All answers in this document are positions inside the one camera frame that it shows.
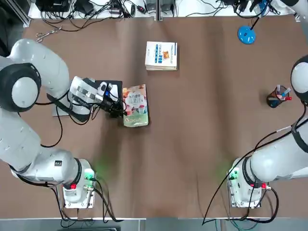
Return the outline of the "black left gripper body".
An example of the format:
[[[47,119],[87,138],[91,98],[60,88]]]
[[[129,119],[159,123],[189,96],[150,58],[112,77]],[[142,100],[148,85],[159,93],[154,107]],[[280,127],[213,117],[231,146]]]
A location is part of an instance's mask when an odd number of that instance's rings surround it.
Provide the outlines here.
[[[122,116],[122,103],[117,97],[104,95],[100,108],[107,112],[111,118],[119,118]]]

